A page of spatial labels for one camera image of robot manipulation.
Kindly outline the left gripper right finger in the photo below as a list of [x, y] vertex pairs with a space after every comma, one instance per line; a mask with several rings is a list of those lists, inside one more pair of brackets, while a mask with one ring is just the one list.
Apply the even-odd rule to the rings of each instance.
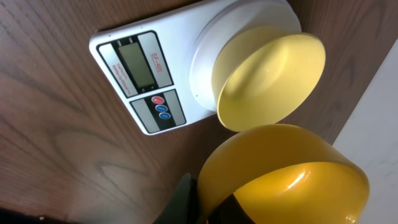
[[209, 224], [254, 224], [253, 220], [231, 194], [213, 211], [208, 218]]

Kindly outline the yellow measuring scoop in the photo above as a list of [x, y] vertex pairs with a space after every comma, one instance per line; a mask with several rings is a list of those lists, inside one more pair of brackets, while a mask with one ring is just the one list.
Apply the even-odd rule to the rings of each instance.
[[233, 194], [254, 223], [356, 223], [369, 198], [366, 174], [321, 137], [289, 124], [236, 134], [197, 180], [199, 222]]

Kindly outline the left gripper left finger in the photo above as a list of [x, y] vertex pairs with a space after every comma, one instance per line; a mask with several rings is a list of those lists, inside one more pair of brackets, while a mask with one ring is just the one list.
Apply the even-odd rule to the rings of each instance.
[[198, 219], [197, 180], [186, 173], [153, 224], [195, 224]]

